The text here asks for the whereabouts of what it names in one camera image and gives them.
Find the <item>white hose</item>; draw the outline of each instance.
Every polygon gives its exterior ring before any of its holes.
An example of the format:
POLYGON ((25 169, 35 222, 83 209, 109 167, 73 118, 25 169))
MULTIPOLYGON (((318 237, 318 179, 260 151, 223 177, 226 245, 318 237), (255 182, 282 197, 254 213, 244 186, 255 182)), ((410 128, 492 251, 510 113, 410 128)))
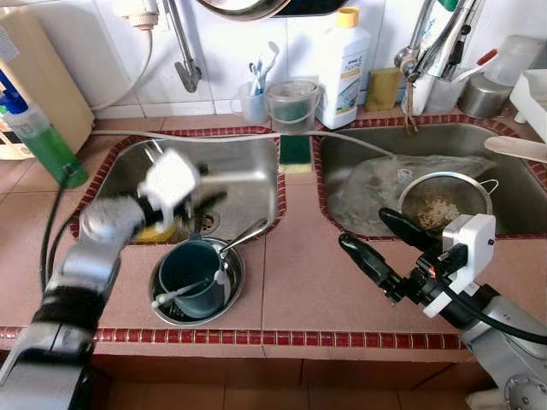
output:
MULTIPOLYGON (((147 137, 147 138, 162 138, 162 139, 172 139, 177 141, 186 141, 187 143, 224 143, 224 142, 241 142, 241 141, 254 141, 257 139, 267 139, 267 138, 279 138, 283 134, 280 134, 279 132, 272 132, 269 134, 251 134, 251 135, 226 135, 223 137, 202 137, 202 138, 193 138, 193 137, 177 137, 174 135, 167 135, 167 134, 160 134, 158 132, 144 132, 144 131, 115 131, 115 130, 107 130, 107 131, 93 131, 91 135, 137 135, 139 137, 147 137)), ((347 135, 338 134, 336 132, 325 132, 325 131, 308 131, 304 135, 318 135, 322 137, 332 137, 332 138, 338 138, 343 139, 344 141, 348 141, 353 144, 361 145, 362 147, 371 149, 376 152, 380 152, 383 155, 387 155, 390 158, 395 157, 395 154, 393 154, 390 151, 387 151, 385 149, 381 149, 380 147, 377 147, 376 145, 372 145, 371 143, 365 143, 364 141, 361 141, 360 139, 348 137, 347 135)))
POLYGON ((135 78, 132 83, 126 87, 126 89, 118 94, 116 97, 112 98, 111 100, 104 102, 102 104, 98 104, 94 107, 91 107, 92 111, 98 111, 100 109, 105 109, 110 107, 111 105, 116 104, 119 102, 123 97, 125 97, 129 91, 133 89, 133 87, 140 81, 140 79, 143 78, 144 72, 146 71, 146 68, 148 68, 148 64, 150 63, 150 58, 152 57, 152 48, 153 48, 153 41, 152 41, 152 31, 151 30, 144 30, 144 33, 146 34, 146 56, 143 60, 143 64, 140 68, 140 71, 138 72, 138 76, 135 78))

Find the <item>plastic bag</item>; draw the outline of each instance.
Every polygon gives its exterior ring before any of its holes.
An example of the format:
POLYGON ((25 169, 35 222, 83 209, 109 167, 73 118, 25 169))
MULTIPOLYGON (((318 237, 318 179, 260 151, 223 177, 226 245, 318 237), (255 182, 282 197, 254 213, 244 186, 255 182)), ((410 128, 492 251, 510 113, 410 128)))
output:
POLYGON ((393 233, 380 220, 382 207, 398 210, 399 197, 415 179, 435 172, 463 173, 478 178, 496 162, 479 156, 381 156, 359 164, 339 193, 331 196, 332 216, 348 230, 369 236, 393 233))

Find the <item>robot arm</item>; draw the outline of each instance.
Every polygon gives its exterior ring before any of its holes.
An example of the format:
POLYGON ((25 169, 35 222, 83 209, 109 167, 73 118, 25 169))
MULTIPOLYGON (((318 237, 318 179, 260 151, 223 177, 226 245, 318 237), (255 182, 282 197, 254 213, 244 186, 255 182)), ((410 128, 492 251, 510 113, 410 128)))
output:
POLYGON ((32 323, 0 369, 0 409, 76 408, 120 252, 146 226, 169 227, 175 207, 198 183, 197 169, 167 150, 147 172, 138 198, 105 198, 82 212, 77 243, 54 271, 32 323))
POLYGON ((424 305, 427 316, 439 313, 458 329, 509 408, 545 410, 547 327, 489 285, 473 281, 493 256, 494 217, 462 215, 445 228, 442 242, 390 209, 381 209, 380 218, 405 243, 424 252, 408 278, 349 234, 340 236, 340 246, 394 304, 406 296, 424 305))

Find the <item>black cable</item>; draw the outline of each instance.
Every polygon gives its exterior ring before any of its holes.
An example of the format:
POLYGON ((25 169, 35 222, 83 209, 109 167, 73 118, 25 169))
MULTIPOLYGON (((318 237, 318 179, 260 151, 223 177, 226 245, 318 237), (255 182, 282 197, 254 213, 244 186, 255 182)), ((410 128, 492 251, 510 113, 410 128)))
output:
POLYGON ((69 173, 64 173, 61 182, 59 183, 59 190, 51 207, 50 217, 48 218, 48 223, 45 226, 44 237, 42 238, 42 248, 40 250, 40 284, 42 285, 42 293, 45 291, 45 286, 48 284, 47 279, 47 258, 48 258, 48 248, 50 246, 50 234, 51 228, 53 227, 53 222, 57 214, 57 209, 59 208, 59 203, 61 202, 62 194, 64 193, 67 182, 70 177, 69 173))
POLYGON ((55 253, 57 251, 57 247, 59 246, 59 242, 61 241, 62 234, 67 230, 70 224, 78 221, 78 216, 79 216, 79 213, 74 214, 70 216, 69 218, 67 218, 62 223, 62 226, 57 232, 55 239, 53 240, 53 243, 51 243, 50 254, 48 255, 48 261, 47 261, 47 270, 46 270, 46 278, 45 278, 46 283, 50 281, 51 276, 53 275, 53 264, 55 262, 55 253))
POLYGON ((452 301, 457 303, 466 312, 473 315, 477 320, 480 320, 481 322, 485 322, 487 325, 491 326, 492 328, 502 333, 506 333, 510 336, 518 337, 519 339, 526 340, 527 342, 547 345, 547 336, 538 335, 536 333, 530 333, 528 331, 523 331, 522 329, 517 329, 516 327, 507 325, 503 322, 500 322, 499 320, 493 319, 490 316, 480 312, 478 309, 476 309, 475 307, 467 303, 464 299, 462 299, 457 293, 455 293, 455 291, 453 291, 450 288, 449 283, 444 278, 440 278, 438 280, 438 284, 440 285, 443 292, 446 295, 448 295, 450 299, 452 299, 452 301))

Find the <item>double sink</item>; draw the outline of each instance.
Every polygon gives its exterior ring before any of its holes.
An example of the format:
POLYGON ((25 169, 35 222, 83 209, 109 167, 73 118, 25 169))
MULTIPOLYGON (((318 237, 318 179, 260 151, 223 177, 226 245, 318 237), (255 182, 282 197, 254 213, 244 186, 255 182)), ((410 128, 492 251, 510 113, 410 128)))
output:
MULTIPOLYGON (((408 137, 402 127, 347 129, 340 133, 401 155, 482 156, 496 166, 480 176, 497 179, 492 195, 498 234, 544 234, 547 232, 547 191, 526 163, 485 149, 483 142, 495 132, 467 124, 422 126, 417 137, 408 137)), ((97 195, 135 191, 155 155, 167 148, 184 152, 203 172, 203 181, 192 200, 224 190, 226 199, 209 213, 205 237, 234 239, 259 218, 270 224, 282 216, 279 208, 279 155, 273 140, 194 143, 165 139, 136 143, 116 158, 97 195)), ((316 154, 321 160, 327 209, 344 182, 361 162, 380 156, 375 151, 337 138, 323 138, 316 154)))

